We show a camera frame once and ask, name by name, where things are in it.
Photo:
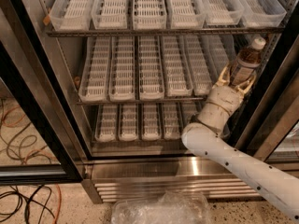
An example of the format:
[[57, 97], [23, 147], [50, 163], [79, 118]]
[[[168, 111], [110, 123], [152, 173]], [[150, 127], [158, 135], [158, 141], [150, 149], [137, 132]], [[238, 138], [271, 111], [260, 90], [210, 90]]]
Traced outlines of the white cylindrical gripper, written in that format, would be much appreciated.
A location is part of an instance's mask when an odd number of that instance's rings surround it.
[[226, 64], [215, 83], [199, 115], [198, 120], [214, 133], [221, 134], [228, 119], [240, 107], [245, 96], [256, 80], [253, 73], [246, 81], [236, 86], [236, 90], [228, 87], [230, 84], [230, 64]]

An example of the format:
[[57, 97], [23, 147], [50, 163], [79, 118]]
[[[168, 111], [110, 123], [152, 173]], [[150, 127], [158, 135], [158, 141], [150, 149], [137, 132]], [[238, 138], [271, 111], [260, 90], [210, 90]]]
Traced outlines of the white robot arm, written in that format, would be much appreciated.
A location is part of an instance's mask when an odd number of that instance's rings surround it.
[[229, 146], [221, 138], [228, 119], [240, 107], [255, 79], [251, 75], [231, 87], [230, 66], [225, 65], [204, 107], [183, 129], [181, 141], [193, 155], [220, 164], [299, 224], [299, 179]]

